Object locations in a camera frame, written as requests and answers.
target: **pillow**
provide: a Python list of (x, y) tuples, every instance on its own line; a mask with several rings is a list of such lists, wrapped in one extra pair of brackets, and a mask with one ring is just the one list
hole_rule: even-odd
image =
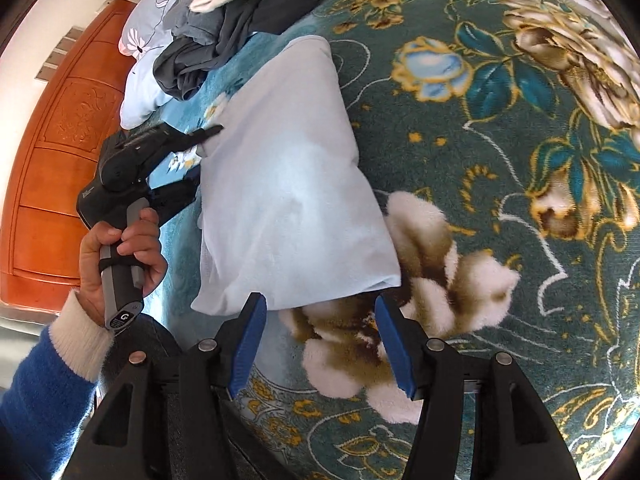
[[(122, 29), (122, 36), (118, 44), (120, 52), (125, 56), (133, 56), (138, 59), (150, 47), (159, 46), (154, 41), (155, 35), (161, 32), (162, 18), (176, 0), (140, 0), (140, 3), (133, 10), (127, 23)], [(172, 38), (169, 34), (163, 38), (170, 43)]]
[(202, 145), (193, 310), (235, 314), (254, 290), (279, 310), (400, 284), (324, 38), (290, 42), (218, 119)]
[(120, 127), (130, 130), (140, 126), (149, 116), (171, 99), (154, 77), (154, 62), (172, 41), (171, 32), (158, 30), (145, 45), (147, 52), (139, 52), (137, 61), (127, 75), (124, 99), (120, 105)]

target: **black device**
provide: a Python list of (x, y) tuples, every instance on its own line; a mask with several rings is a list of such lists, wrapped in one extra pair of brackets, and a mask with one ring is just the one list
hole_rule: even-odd
[[(264, 296), (254, 292), (215, 338), (203, 339), (180, 357), (151, 362), (142, 351), (131, 353), (82, 432), (62, 479), (169, 480), (163, 396), (178, 393), (188, 478), (241, 480), (221, 401), (245, 387), (266, 317)], [(278, 480), (293, 476), (282, 468)]]
[(491, 359), (460, 355), (379, 296), (376, 325), (398, 387), (423, 400), (402, 480), (453, 480), (460, 450), (463, 397), (476, 396), (470, 480), (580, 480), (544, 403), (507, 352)]
[[(160, 225), (195, 199), (200, 185), (200, 167), (189, 170), (182, 180), (151, 189), (149, 174), (167, 155), (184, 152), (219, 133), (222, 126), (184, 134), (168, 124), (159, 124), (142, 134), (129, 136), (122, 130), (107, 137), (100, 148), (94, 179), (78, 194), (76, 209), (90, 229), (106, 221), (124, 230), (152, 207)], [(120, 243), (100, 250), (100, 272), (104, 291), (104, 325), (118, 333), (142, 312), (144, 265), (134, 256), (120, 256)]]

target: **white cuff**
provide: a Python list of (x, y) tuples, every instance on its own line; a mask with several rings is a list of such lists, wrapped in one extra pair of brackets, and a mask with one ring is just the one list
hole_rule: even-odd
[(78, 376), (95, 383), (113, 335), (96, 325), (78, 303), (72, 290), (60, 316), (49, 327), (49, 337), (58, 355)]

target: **metal screw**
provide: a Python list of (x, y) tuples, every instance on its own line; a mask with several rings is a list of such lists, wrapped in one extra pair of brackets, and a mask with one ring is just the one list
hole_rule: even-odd
[(427, 341), (427, 348), (432, 352), (442, 352), (444, 350), (444, 341), (435, 337), (431, 338)]
[(142, 350), (137, 350), (129, 355), (129, 362), (132, 365), (141, 365), (146, 361), (146, 354)]
[(218, 343), (216, 343), (215, 339), (203, 339), (198, 343), (198, 350), (201, 352), (211, 352), (216, 349)]
[(504, 366), (508, 366), (513, 363), (513, 358), (509, 354), (507, 354), (507, 352), (498, 352), (495, 355), (495, 360)]

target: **logo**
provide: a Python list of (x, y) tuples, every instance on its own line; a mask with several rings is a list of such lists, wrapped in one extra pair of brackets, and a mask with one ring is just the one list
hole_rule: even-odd
[(133, 318), (133, 314), (125, 310), (119, 313), (116, 317), (114, 317), (109, 323), (109, 326), (111, 326), (111, 328), (120, 328), (123, 325), (125, 325), (128, 321), (130, 321), (132, 318)]

